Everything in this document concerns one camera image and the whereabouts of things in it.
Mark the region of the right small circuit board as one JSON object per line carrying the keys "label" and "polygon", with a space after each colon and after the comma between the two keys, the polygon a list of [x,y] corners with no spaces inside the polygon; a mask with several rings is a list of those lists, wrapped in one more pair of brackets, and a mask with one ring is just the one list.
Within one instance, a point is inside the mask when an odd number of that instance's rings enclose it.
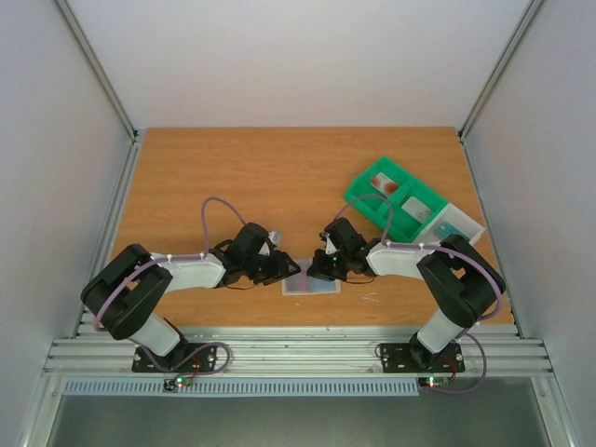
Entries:
{"label": "right small circuit board", "polygon": [[438,388],[443,386],[448,386],[455,380],[455,377],[438,377],[435,375],[430,375],[426,377],[420,377],[418,379],[418,385],[423,388]]}

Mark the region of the green plastic sorting tray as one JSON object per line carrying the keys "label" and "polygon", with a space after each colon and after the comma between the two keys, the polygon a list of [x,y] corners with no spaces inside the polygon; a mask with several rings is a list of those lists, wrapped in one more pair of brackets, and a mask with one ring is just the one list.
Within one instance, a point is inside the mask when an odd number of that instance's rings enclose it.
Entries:
{"label": "green plastic sorting tray", "polygon": [[[400,186],[391,196],[384,196],[371,186],[371,178],[379,172],[383,172]],[[383,196],[385,199],[363,198],[354,204],[354,208],[381,230],[385,229],[389,210],[392,210],[387,235],[393,240],[406,243],[414,242],[428,222],[448,204],[443,196],[386,156],[376,160],[352,181],[344,193],[344,199],[349,202],[367,195]],[[410,196],[417,197],[433,210],[433,214],[424,223],[417,222],[401,209],[401,205]]]}

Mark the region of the aluminium rail frame front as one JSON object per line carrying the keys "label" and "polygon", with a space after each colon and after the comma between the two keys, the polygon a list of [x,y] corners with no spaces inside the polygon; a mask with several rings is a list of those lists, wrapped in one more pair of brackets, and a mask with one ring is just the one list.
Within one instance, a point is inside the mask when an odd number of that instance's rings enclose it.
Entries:
{"label": "aluminium rail frame front", "polygon": [[[188,327],[191,342],[223,342],[233,351],[232,377],[378,377],[377,345],[406,342],[414,326]],[[519,336],[512,325],[482,325],[460,342],[464,377],[550,377],[543,341]],[[129,341],[79,328],[74,338],[51,343],[44,376],[130,376],[135,351]]]}

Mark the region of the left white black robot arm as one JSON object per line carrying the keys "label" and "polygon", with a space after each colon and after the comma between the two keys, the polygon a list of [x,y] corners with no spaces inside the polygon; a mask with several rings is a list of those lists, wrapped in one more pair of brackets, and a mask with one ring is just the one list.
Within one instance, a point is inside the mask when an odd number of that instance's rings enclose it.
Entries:
{"label": "left white black robot arm", "polygon": [[181,333],[156,314],[162,297],[190,289],[229,288],[246,278],[270,285],[301,272],[278,248],[278,234],[246,223],[232,239],[196,254],[159,254],[140,244],[123,249],[82,290],[95,329],[149,350],[167,371],[182,368],[187,345]]}

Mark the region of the left small circuit board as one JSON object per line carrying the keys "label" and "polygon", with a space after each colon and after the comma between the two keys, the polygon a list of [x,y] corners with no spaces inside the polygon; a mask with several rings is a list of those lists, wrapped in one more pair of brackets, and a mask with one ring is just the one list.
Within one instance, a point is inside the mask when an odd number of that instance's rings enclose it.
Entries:
{"label": "left small circuit board", "polygon": [[194,379],[188,376],[181,376],[163,381],[162,389],[164,392],[180,392],[181,390],[190,387]]}

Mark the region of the small circuit board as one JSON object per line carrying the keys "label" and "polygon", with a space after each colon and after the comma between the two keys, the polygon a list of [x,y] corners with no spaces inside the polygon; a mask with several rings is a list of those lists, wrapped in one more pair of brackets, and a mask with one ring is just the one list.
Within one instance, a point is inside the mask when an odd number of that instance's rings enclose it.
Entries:
{"label": "small circuit board", "polygon": [[418,379],[418,385],[423,388],[438,388],[443,386],[448,386],[455,380],[455,377],[438,377],[435,375],[430,375],[426,377],[420,377]]}
{"label": "small circuit board", "polygon": [[180,392],[181,390],[190,387],[194,379],[188,376],[181,376],[163,381],[162,389],[164,392]]}

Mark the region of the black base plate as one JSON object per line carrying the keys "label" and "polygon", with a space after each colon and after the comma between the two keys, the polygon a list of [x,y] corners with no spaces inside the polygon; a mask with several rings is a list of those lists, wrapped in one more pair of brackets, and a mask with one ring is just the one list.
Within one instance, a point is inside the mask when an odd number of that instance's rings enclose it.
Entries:
{"label": "black base plate", "polygon": [[212,373],[221,349],[215,344],[187,343],[161,357],[147,347],[135,349],[131,370],[134,373]]}
{"label": "black base plate", "polygon": [[381,343],[375,348],[384,373],[463,373],[461,346],[450,343],[440,353],[410,343]]}

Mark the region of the aluminium frame post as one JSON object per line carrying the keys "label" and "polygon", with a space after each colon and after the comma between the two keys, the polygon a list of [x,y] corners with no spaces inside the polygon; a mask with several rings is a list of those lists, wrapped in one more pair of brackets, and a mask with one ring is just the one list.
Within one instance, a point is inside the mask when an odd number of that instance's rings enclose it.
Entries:
{"label": "aluminium frame post", "polygon": [[520,18],[513,28],[505,46],[500,52],[496,63],[484,82],[479,95],[473,102],[462,126],[457,132],[459,141],[465,144],[468,134],[474,128],[483,109],[493,96],[496,88],[504,77],[508,67],[513,62],[526,36],[530,33],[537,17],[547,2],[545,0],[531,0],[527,3]]}
{"label": "aluminium frame post", "polygon": [[110,81],[103,65],[94,50],[87,33],[83,29],[78,17],[75,14],[73,7],[67,0],[53,0],[52,4],[57,9],[61,19],[66,28],[69,30],[74,42],[81,51],[83,58],[89,66],[89,69],[99,82],[104,95],[115,111],[124,131],[131,142],[135,142],[139,131],[132,124],[129,114],[127,113],[122,101],[118,97],[115,88]]}

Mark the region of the grey card in tray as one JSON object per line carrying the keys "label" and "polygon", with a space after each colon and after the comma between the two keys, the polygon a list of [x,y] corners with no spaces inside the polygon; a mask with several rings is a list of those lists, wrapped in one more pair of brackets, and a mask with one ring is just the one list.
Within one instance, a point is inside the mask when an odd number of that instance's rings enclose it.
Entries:
{"label": "grey card in tray", "polygon": [[432,214],[433,210],[415,196],[410,196],[401,209],[420,224],[423,224]]}

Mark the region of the teal card in tray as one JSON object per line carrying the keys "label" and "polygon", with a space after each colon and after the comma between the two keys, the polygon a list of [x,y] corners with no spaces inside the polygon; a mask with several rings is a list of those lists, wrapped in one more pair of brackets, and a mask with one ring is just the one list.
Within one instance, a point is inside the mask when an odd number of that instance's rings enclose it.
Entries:
{"label": "teal card in tray", "polygon": [[440,239],[444,240],[448,236],[458,235],[463,236],[463,233],[448,221],[442,221],[435,229],[434,234]]}

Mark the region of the right aluminium frame post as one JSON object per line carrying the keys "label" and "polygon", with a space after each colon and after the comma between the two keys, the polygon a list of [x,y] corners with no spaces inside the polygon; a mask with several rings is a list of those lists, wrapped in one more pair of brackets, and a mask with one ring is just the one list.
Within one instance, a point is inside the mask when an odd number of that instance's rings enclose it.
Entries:
{"label": "right aluminium frame post", "polygon": [[530,33],[537,17],[547,2],[545,0],[531,0],[527,3],[520,18],[513,28],[505,46],[500,52],[496,63],[484,82],[479,95],[473,102],[462,126],[457,132],[459,141],[465,144],[468,134],[474,128],[483,109],[493,96],[496,88],[504,77],[508,67],[513,62],[526,36]]}

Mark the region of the red white card in tray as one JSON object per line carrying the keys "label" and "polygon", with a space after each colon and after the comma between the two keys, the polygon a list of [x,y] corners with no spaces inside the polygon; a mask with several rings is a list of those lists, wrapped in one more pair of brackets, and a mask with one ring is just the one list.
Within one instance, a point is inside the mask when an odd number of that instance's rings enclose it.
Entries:
{"label": "red white card in tray", "polygon": [[384,196],[391,196],[400,187],[394,180],[392,180],[383,172],[379,172],[374,177],[372,177],[370,180],[370,184]]}

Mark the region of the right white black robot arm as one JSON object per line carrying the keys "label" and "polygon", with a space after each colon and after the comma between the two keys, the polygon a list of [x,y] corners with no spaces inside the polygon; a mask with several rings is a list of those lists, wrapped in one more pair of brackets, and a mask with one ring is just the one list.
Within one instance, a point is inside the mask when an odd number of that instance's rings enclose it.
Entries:
{"label": "right white black robot arm", "polygon": [[425,282],[438,309],[408,342],[405,361],[417,372],[435,367],[451,342],[500,312],[504,279],[460,235],[435,244],[367,241],[348,219],[338,218],[325,227],[321,239],[325,247],[315,251],[307,270],[312,278],[346,282],[354,273]]}

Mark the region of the left aluminium frame post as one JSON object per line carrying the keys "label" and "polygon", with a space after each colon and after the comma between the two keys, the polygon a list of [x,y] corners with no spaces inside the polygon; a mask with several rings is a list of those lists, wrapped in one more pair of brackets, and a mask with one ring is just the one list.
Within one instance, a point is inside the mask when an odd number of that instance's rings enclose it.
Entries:
{"label": "left aluminium frame post", "polygon": [[66,28],[69,30],[74,42],[81,51],[83,58],[89,66],[89,69],[99,82],[104,95],[115,111],[124,131],[131,142],[135,142],[139,131],[132,124],[129,114],[127,113],[122,101],[118,97],[115,88],[110,81],[103,65],[94,50],[87,33],[83,29],[78,17],[75,14],[73,7],[67,0],[53,0],[52,4],[57,9],[61,19]]}

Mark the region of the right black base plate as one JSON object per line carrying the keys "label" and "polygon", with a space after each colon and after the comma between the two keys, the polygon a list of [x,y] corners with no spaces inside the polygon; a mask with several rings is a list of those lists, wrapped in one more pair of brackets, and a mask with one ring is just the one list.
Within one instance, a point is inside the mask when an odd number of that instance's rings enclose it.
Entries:
{"label": "right black base plate", "polygon": [[461,346],[450,343],[440,353],[410,343],[381,343],[375,348],[384,373],[463,373]]}

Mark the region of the beige card holder wallet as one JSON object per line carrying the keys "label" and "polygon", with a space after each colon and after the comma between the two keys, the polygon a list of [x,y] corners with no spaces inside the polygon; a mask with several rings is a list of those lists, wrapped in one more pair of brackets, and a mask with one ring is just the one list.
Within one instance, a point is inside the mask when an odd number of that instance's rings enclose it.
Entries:
{"label": "beige card holder wallet", "polygon": [[332,294],[341,291],[341,284],[338,280],[328,281],[313,278],[306,273],[312,264],[310,259],[298,259],[295,262],[300,266],[301,271],[282,281],[284,296]]}

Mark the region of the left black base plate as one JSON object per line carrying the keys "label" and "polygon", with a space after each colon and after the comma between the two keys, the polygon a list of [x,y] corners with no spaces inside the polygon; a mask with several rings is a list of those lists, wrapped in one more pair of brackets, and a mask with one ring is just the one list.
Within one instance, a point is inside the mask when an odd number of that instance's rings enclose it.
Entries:
{"label": "left black base plate", "polygon": [[147,347],[135,349],[131,370],[134,373],[212,373],[221,349],[215,344],[187,343],[161,357]]}

